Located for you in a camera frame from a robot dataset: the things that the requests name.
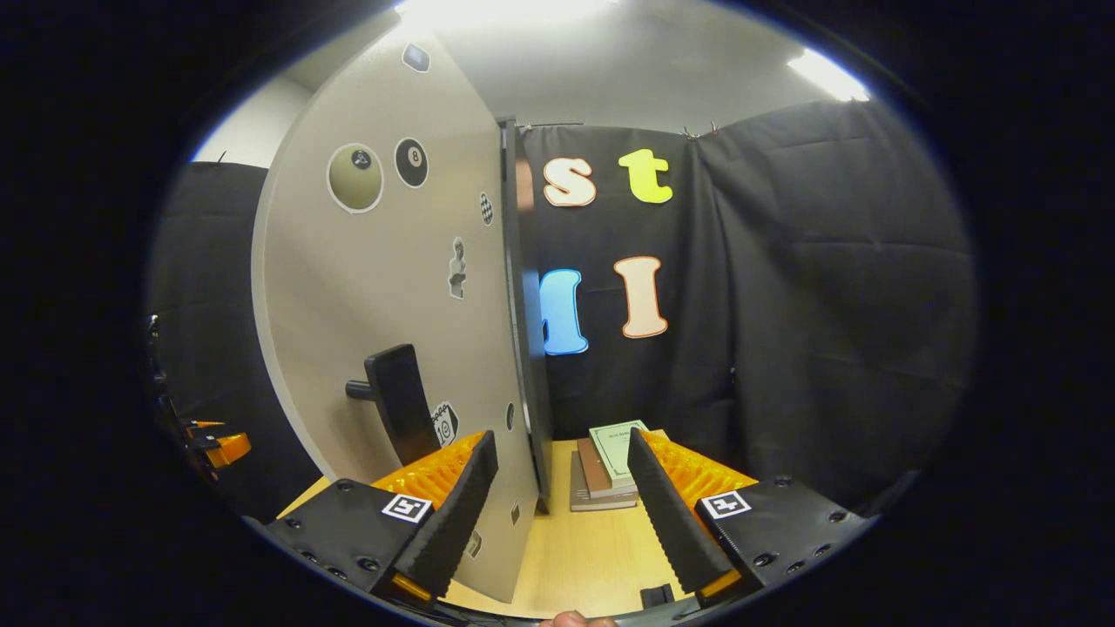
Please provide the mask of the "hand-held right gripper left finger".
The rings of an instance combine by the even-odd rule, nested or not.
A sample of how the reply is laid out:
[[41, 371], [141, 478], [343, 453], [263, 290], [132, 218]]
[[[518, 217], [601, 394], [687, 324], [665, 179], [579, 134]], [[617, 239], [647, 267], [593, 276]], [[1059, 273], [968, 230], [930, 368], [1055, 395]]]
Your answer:
[[497, 472], [497, 438], [477, 432], [374, 483], [339, 479], [262, 531], [342, 586], [427, 606], [449, 590]]

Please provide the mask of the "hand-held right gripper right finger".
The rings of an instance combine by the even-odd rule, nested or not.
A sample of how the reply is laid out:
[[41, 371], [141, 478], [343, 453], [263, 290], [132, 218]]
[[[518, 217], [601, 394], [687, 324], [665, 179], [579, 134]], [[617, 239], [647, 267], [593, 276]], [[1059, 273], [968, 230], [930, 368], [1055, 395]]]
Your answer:
[[796, 479], [758, 481], [650, 431], [631, 428], [626, 467], [701, 607], [788, 583], [875, 524]]

